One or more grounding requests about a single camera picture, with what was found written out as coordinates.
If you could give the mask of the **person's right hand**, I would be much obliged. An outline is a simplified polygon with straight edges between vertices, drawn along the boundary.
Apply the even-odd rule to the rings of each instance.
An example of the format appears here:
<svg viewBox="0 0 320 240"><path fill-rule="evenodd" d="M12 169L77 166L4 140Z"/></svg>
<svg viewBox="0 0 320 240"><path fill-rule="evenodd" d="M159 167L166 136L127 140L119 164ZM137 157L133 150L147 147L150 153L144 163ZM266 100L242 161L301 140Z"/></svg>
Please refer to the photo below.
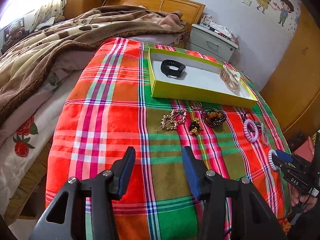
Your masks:
<svg viewBox="0 0 320 240"><path fill-rule="evenodd" d="M312 195L300 195L296 188L290 190L291 206L296 206L299 202L304 203L304 212L310 211L317 203L317 198Z"/></svg>

